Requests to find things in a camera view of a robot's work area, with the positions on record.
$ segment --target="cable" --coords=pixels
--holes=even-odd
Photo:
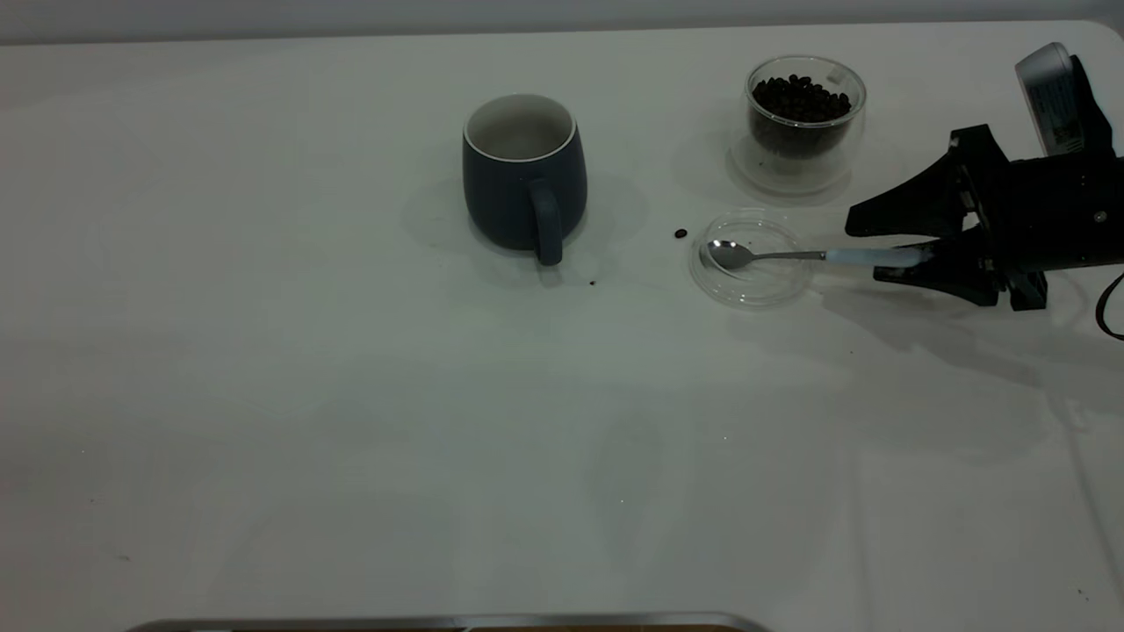
[[[1105,288],[1104,294],[1102,294],[1100,298],[1097,299],[1097,326],[1100,327],[1102,332],[1105,332],[1109,336],[1120,341],[1124,341],[1124,334],[1117,334],[1116,332],[1109,329],[1108,324],[1105,323],[1105,307],[1108,306],[1108,297],[1112,296],[1113,290],[1116,289],[1116,286],[1121,285],[1121,281],[1124,281],[1124,273],[1122,273],[1120,277],[1116,277],[1116,280],[1113,281],[1112,283],[1108,283],[1108,287]]]

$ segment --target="dark gray mug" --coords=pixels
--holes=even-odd
[[[464,200],[484,235],[562,261],[562,238],[586,211],[586,157],[578,123],[538,94],[488,101],[464,124]]]

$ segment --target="white table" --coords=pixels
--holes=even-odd
[[[672,238],[770,204],[723,156],[755,62],[864,78],[850,184],[787,211],[851,245],[954,128],[1041,154],[1013,66],[1052,40],[1124,148],[1124,42],[1087,22],[0,49],[0,630],[1124,629],[1115,270],[1019,314],[823,270],[742,314]],[[586,141],[556,271],[462,207],[463,117],[511,91]]]

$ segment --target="coffee bean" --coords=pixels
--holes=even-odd
[[[832,93],[823,84],[813,84],[810,76],[796,74],[759,81],[751,94],[764,111],[798,123],[828,123],[846,116],[852,108],[846,94]],[[770,152],[789,159],[813,157],[831,150],[846,135],[847,125],[791,127],[750,110],[753,137]]]
[[[823,84],[813,84],[810,76],[795,74],[787,80],[774,76],[759,81],[753,88],[753,99],[779,117],[801,123],[832,120],[851,109],[846,94],[831,93]]]

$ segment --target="spoon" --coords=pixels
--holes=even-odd
[[[814,250],[804,252],[770,252],[753,254],[750,249],[735,242],[715,240],[707,244],[710,256],[726,270],[745,268],[762,259],[810,259],[830,263],[849,263],[851,265],[880,265],[885,268],[913,268],[928,261],[932,253],[921,249],[836,249]]]

